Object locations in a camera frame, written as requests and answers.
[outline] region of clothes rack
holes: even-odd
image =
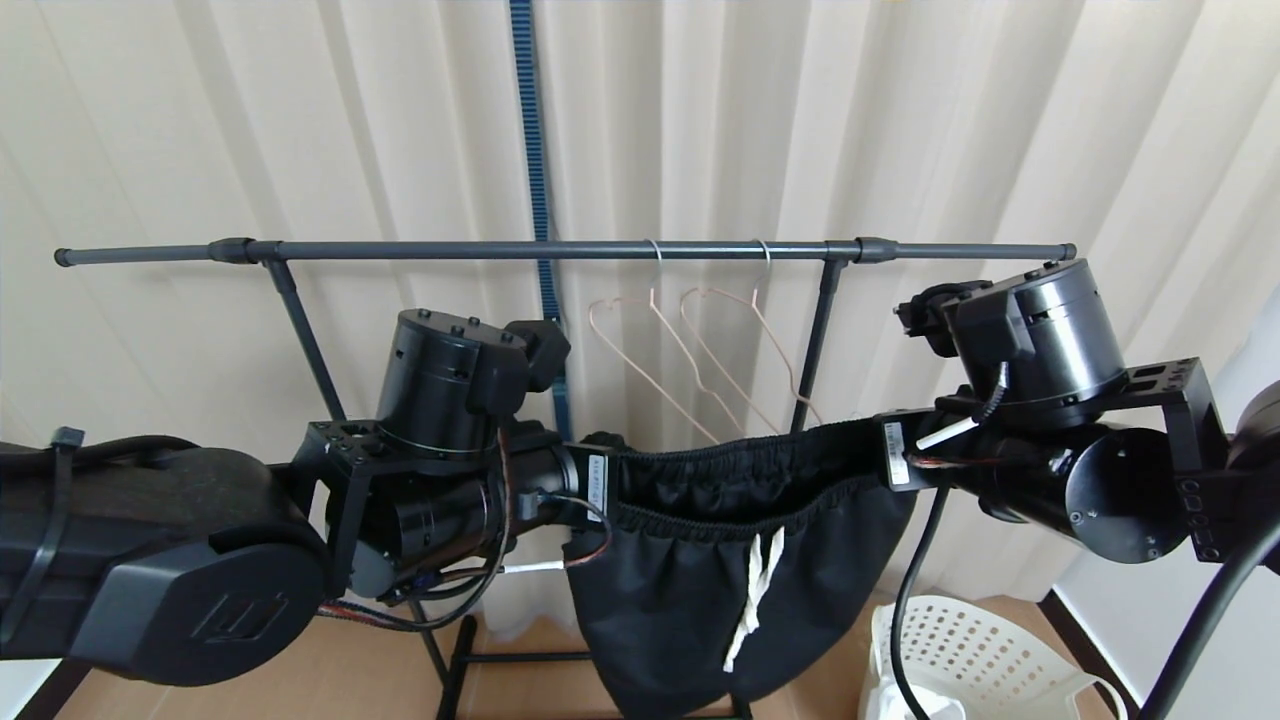
[[[346,420],[338,391],[329,375],[324,354],[307,319],[297,283],[289,270],[291,260],[654,260],[655,246],[663,260],[820,260],[822,279],[814,307],[800,375],[799,395],[809,397],[818,375],[818,361],[827,334],[827,324],[840,287],[841,272],[850,264],[884,263],[902,259],[934,260],[1043,260],[1060,261],[1075,258],[1075,246],[1066,245],[984,245],[984,243],[906,243],[879,237],[829,240],[823,242],[777,242],[765,249],[756,241],[561,241],[561,242],[297,242],[259,241],[247,237],[224,238],[207,245],[170,245],[142,247],[59,249],[54,261],[64,268],[116,263],[168,263],[212,260],[234,265],[262,265],[280,293],[289,323],[306,355],[325,407],[335,421]],[[791,432],[804,428],[808,406],[797,401],[791,419]],[[410,603],[413,619],[426,615],[417,602]],[[442,696],[436,720],[456,720],[467,667],[494,662],[566,662],[588,661],[590,652],[474,652],[476,619],[461,621],[458,637],[445,664],[440,646],[430,630],[422,632],[431,665],[440,679]],[[732,715],[699,716],[709,720],[751,720],[750,703],[731,697]]]

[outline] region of floor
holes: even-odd
[[[760,720],[852,720],[867,667],[873,597],[852,630],[822,660],[777,693],[753,703]],[[1011,598],[979,602],[1037,634],[1064,656],[1061,641],[1036,605]],[[448,652],[454,629],[442,644]],[[580,650],[581,641],[540,620],[511,644],[476,641],[484,651]],[[165,688],[93,671],[59,720],[223,720],[243,717],[434,717],[440,685],[417,635],[316,619],[275,660],[234,680],[205,688]],[[614,715],[590,664],[484,665],[467,673],[460,712],[466,720],[575,720]],[[721,707],[727,708],[727,702]],[[1083,720],[1114,717],[1093,691],[1080,697]]]

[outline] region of barcode label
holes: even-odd
[[[905,486],[911,482],[911,470],[906,466],[906,442],[902,439],[902,423],[884,423],[884,454],[888,460],[888,482]]]
[[[608,514],[608,459],[603,455],[591,455],[586,459],[586,500]],[[603,519],[594,511],[586,511],[586,519],[602,523]]]

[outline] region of wire hanger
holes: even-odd
[[[771,273],[773,272],[773,255],[769,252],[769,246],[763,240],[759,238],[753,238],[753,240],[755,240],[755,242],[759,242],[760,247],[764,249],[764,272],[760,273],[758,278],[755,278],[755,284],[751,286],[751,300],[750,301],[744,300],[733,295],[732,292],[721,290],[718,287],[708,287],[708,288],[695,287],[680,296],[680,318],[685,322],[685,325],[687,325],[689,329],[692,331],[694,340],[696,340],[698,345],[703,348],[703,351],[707,352],[707,356],[712,359],[712,363],[717,368],[719,368],[719,372],[723,373],[726,378],[728,378],[728,382],[730,384],[733,386],[733,389],[736,389],[737,393],[741,395],[744,400],[746,400],[746,404],[751,407],[751,410],[755,411],[756,415],[760,416],[762,420],[764,420],[764,424],[769,425],[769,428],[774,433],[781,434],[782,430],[778,428],[778,425],[774,425],[773,421],[769,420],[769,418],[764,414],[764,411],[760,410],[760,407],[755,405],[755,402],[751,400],[751,396],[745,389],[742,389],[742,386],[737,384],[733,377],[730,375],[728,369],[726,369],[724,365],[719,361],[719,359],[716,357],[716,354],[712,352],[712,348],[707,346],[707,341],[703,340],[703,336],[698,332],[698,327],[694,324],[692,320],[689,319],[687,302],[690,296],[692,296],[694,293],[698,293],[699,297],[707,297],[708,295],[714,293],[722,297],[727,297],[740,305],[746,305],[748,307],[750,307],[751,311],[755,313],[755,319],[759,320],[760,325],[764,327],[764,333],[769,336],[769,341],[773,343],[774,350],[778,351],[778,355],[782,357],[782,361],[787,366],[787,377],[791,380],[791,384],[788,386],[787,389],[791,391],[791,397],[794,397],[797,402],[805,404],[809,407],[809,411],[813,413],[813,416],[818,420],[819,424],[824,423],[824,420],[822,419],[822,414],[818,413],[818,409],[813,406],[813,402],[810,402],[808,397],[800,395],[800,386],[796,383],[795,366],[791,365],[791,360],[787,357],[786,351],[782,350],[782,343],[778,341],[778,336],[773,334],[773,328],[769,327],[769,323],[764,319],[764,313],[760,311],[759,306],[760,283],[768,279]]]
[[[676,332],[676,328],[673,328],[671,325],[671,323],[667,320],[667,316],[663,315],[662,310],[658,309],[657,296],[658,296],[658,279],[662,277],[662,249],[658,247],[658,243],[654,242],[653,240],[645,238],[645,242],[648,242],[649,245],[653,246],[654,255],[658,259],[658,266],[657,266],[655,272],[654,272],[653,279],[649,282],[649,300],[648,300],[648,302],[645,302],[644,300],[636,300],[634,297],[614,297],[613,300],[603,300],[603,299],[602,300],[596,300],[595,302],[593,302],[591,305],[589,305],[588,309],[586,309],[586,320],[591,325],[591,332],[594,332],[595,336],[599,337],[604,342],[604,345],[609,346],[609,348],[613,350],[613,352],[616,352],[618,355],[618,357],[622,357],[622,361],[626,363],[627,365],[630,365],[632,370],[635,370],[636,373],[640,373],[640,377],[643,377],[644,379],[649,380],[649,384],[652,384],[654,387],[654,389],[657,389],[659,393],[662,393],[662,396],[667,400],[667,402],[669,402],[676,410],[680,411],[681,415],[684,415],[690,423],[692,423],[694,427],[698,428],[699,432],[701,432],[704,436],[707,436],[707,438],[710,439],[713,443],[719,445],[719,441],[716,439],[716,436],[713,436],[705,427],[703,427],[701,423],[699,423],[698,420],[695,420],[694,416],[687,410],[685,410],[678,402],[676,402],[676,400],[673,397],[671,397],[671,395],[662,387],[660,383],[658,383],[658,380],[653,379],[653,377],[649,373],[645,373],[640,368],[640,365],[637,365],[635,361],[632,361],[630,357],[627,357],[627,355],[625,352],[622,352],[622,350],[617,345],[614,345],[613,341],[611,341],[609,338],[607,338],[604,336],[604,333],[600,332],[600,328],[595,324],[595,309],[599,305],[602,305],[602,304],[607,304],[607,306],[611,310],[613,307],[616,307],[617,305],[622,304],[622,302],[634,302],[634,304],[637,304],[637,305],[648,305],[649,310],[654,315],[658,316],[658,320],[662,323],[662,325],[664,328],[667,328],[667,332],[671,333],[671,337],[673,337],[676,340],[676,345],[680,346],[681,352],[685,354],[685,357],[689,360],[689,364],[692,366],[692,369],[694,369],[694,382],[698,384],[698,389],[700,392],[703,392],[703,393],[707,393],[707,395],[710,395],[712,397],[714,397],[716,402],[719,404],[719,406],[721,406],[722,410],[724,410],[724,414],[728,415],[730,421],[733,423],[733,427],[736,427],[739,429],[739,432],[745,436],[746,434],[746,429],[742,427],[742,424],[733,415],[733,411],[730,410],[728,405],[724,402],[724,398],[721,397],[719,393],[717,393],[716,391],[710,389],[709,387],[707,387],[703,383],[703,377],[701,377],[701,373],[698,370],[698,361],[694,359],[694,354],[689,351],[689,346],[686,346],[685,342],[682,340],[680,340],[680,333]]]

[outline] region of white curtain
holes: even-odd
[[[1132,364],[1240,342],[1280,281],[1280,4],[564,3],[535,5],[556,240],[1074,242]],[[504,3],[0,4],[6,439],[169,432],[287,460],[324,416],[257,269],[59,269],[59,246],[531,240]],[[814,404],[826,420],[927,405],[956,364],[888,309],[1025,263],[851,266]],[[694,287],[749,293],[759,263],[662,268],[659,306],[750,434],[771,432],[680,324]],[[701,433],[593,336],[598,299],[653,263],[563,263],[575,430],[645,450]],[[538,316],[531,263],[296,263],[347,411],[374,411],[402,307]],[[799,370],[814,263],[776,261],[762,307]],[[786,365],[749,310],[691,316],[769,420]],[[740,436],[657,318],[602,331],[726,441]],[[522,413],[550,423],[547,397]],[[927,498],[895,557],[905,565]],[[557,551],[557,530],[522,557]],[[1038,598],[1074,550],[959,497],[924,585]],[[562,577],[503,578],[489,621],[568,621]]]

